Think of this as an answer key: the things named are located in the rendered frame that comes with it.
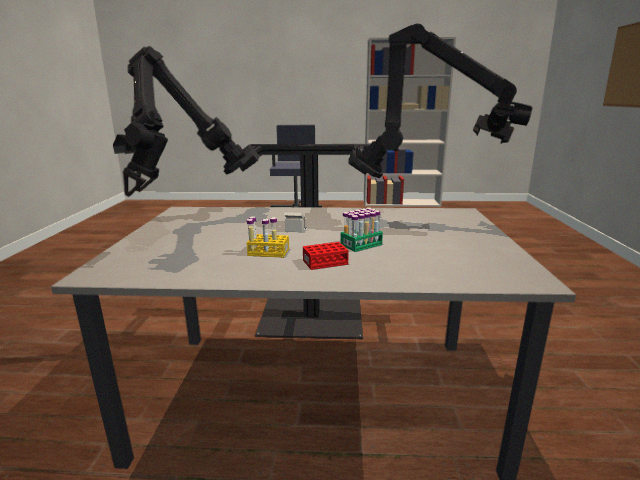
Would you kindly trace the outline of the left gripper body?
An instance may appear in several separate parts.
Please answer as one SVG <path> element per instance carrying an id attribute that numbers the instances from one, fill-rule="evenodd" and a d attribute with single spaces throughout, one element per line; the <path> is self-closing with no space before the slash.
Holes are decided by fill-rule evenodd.
<path id="1" fill-rule="evenodd" d="M 506 122 L 505 126 L 504 123 L 495 123 L 492 121 L 491 116 L 489 121 L 488 120 L 489 115 L 485 114 L 484 116 L 479 115 L 477 121 L 476 121 L 476 126 L 479 126 L 479 130 L 485 130 L 488 132 L 491 132 L 491 136 L 502 139 L 504 141 L 509 141 L 510 137 L 513 133 L 513 131 L 508 130 L 511 123 L 509 123 L 509 121 Z M 506 137 L 505 137 L 506 136 Z M 505 137 L 505 138 L 504 138 Z"/>

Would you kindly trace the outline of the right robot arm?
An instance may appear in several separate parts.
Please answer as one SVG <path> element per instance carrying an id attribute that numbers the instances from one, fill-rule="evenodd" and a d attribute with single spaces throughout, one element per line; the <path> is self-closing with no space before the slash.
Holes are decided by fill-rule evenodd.
<path id="1" fill-rule="evenodd" d="M 245 150 L 239 144 L 236 145 L 231 140 L 232 134 L 228 127 L 217 117 L 210 118 L 198 106 L 168 70 L 164 61 L 160 59 L 162 57 L 160 52 L 148 46 L 143 47 L 129 60 L 128 73 L 132 77 L 134 70 L 134 108 L 131 124 L 124 129 L 125 135 L 120 134 L 115 138 L 113 143 L 114 153 L 130 154 L 135 152 L 131 161 L 140 166 L 143 165 L 148 155 L 148 151 L 144 149 L 151 150 L 152 155 L 154 153 L 162 154 L 168 139 L 165 134 L 158 132 L 164 126 L 162 124 L 163 120 L 155 107 L 154 76 L 194 121 L 199 130 L 197 134 L 204 145 L 211 151 L 218 147 L 221 148 L 220 151 L 224 155 L 223 158 L 228 162 L 228 164 L 227 162 L 225 163 L 224 168 L 228 169 L 247 155 L 249 148 L 245 147 Z M 212 125 L 215 126 L 207 131 Z"/>

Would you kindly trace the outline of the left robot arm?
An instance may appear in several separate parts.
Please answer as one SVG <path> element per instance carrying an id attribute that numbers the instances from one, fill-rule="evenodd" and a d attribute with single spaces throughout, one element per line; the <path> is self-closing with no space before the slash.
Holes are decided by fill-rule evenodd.
<path id="1" fill-rule="evenodd" d="M 501 103 L 497 103 L 489 115 L 493 122 L 507 122 L 508 118 L 510 123 L 513 124 L 527 126 L 529 122 L 532 107 L 511 102 L 517 92 L 516 86 L 513 83 L 489 70 L 433 32 L 430 31 L 430 33 L 425 30 L 423 25 L 414 24 L 389 35 L 390 58 L 385 118 L 386 131 L 380 135 L 376 141 L 372 141 L 369 147 L 366 146 L 363 151 L 359 148 L 356 150 L 356 157 L 377 172 L 382 171 L 381 162 L 386 150 L 398 151 L 398 147 L 403 142 L 403 135 L 400 135 L 398 130 L 399 120 L 401 127 L 403 78 L 407 44 L 421 44 L 422 47 L 426 48 L 430 53 L 480 84 L 485 89 L 489 89 L 488 91 L 492 94 L 496 93 L 494 95 L 498 97 L 498 100 L 500 99 L 499 102 Z M 498 95 L 500 95 L 500 97 Z M 514 106 L 511 106 L 511 104 Z M 379 168 L 381 168 L 381 170 Z"/>

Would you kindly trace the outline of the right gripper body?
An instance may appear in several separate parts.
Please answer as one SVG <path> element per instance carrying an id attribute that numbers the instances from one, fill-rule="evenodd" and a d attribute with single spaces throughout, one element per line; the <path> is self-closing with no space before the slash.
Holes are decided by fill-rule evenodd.
<path id="1" fill-rule="evenodd" d="M 134 162 L 130 162 L 128 163 L 128 166 L 126 168 L 124 168 L 124 171 L 136 176 L 136 177 L 140 177 L 140 174 L 136 173 L 135 171 L 138 171 L 139 169 L 142 171 L 143 174 L 154 178 L 159 176 L 159 169 L 156 168 L 156 165 L 160 159 L 159 154 L 154 153 L 153 155 L 151 154 L 152 151 L 147 150 L 148 151 L 148 155 L 143 163 L 142 166 L 134 163 Z"/>

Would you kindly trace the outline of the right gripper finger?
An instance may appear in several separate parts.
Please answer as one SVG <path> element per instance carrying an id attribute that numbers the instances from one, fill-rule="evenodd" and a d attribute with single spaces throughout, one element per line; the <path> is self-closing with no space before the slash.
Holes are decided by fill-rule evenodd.
<path id="1" fill-rule="evenodd" d="M 142 171 L 141 171 L 140 169 L 137 171 L 137 173 L 139 173 L 139 174 L 143 174 L 143 173 L 142 173 Z M 145 174 L 143 174 L 143 175 L 145 175 Z M 145 176 L 147 176 L 147 175 L 145 175 Z M 147 176 L 147 177 L 149 177 L 149 176 Z M 149 177 L 149 178 L 150 178 L 150 180 L 148 180 L 148 181 L 147 181 L 147 182 L 146 182 L 142 187 L 138 188 L 138 189 L 136 190 L 137 192 L 141 192 L 141 191 L 142 191 L 144 188 L 146 188 L 150 183 L 152 183 L 156 178 L 158 178 L 158 176 L 157 176 L 157 177 L 154 177 L 154 178 L 151 178 L 151 177 Z"/>
<path id="2" fill-rule="evenodd" d="M 128 177 L 136 180 L 138 182 L 138 184 L 129 192 L 128 191 Z M 141 178 L 141 177 L 136 177 L 126 171 L 123 170 L 123 178 L 124 178 L 124 191 L 125 191 L 125 195 L 130 197 L 138 188 L 140 188 L 147 180 Z"/>

